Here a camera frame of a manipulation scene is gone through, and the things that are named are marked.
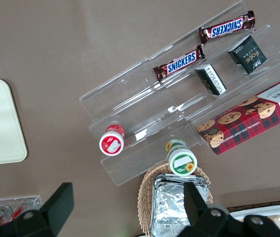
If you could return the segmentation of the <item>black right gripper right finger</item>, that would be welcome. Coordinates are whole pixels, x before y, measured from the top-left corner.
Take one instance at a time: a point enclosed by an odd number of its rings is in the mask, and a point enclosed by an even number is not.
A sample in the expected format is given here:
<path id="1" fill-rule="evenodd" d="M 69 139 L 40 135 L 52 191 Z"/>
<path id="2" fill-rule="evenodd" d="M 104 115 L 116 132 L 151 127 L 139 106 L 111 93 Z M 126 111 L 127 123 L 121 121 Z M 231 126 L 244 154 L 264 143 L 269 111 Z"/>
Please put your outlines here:
<path id="1" fill-rule="evenodd" d="M 184 183 L 184 207 L 190 226 L 193 226 L 207 210 L 207 204 L 192 182 Z"/>

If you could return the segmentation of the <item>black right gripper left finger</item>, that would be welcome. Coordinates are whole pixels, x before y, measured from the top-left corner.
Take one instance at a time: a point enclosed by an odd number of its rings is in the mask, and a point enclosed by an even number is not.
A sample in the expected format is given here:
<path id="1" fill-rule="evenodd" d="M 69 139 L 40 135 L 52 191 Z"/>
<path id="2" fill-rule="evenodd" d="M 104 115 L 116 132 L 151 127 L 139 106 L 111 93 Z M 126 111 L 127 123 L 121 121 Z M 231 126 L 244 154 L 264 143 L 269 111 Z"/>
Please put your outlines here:
<path id="1" fill-rule="evenodd" d="M 74 209 L 73 183 L 62 183 L 40 208 L 54 237 L 58 236 Z"/>

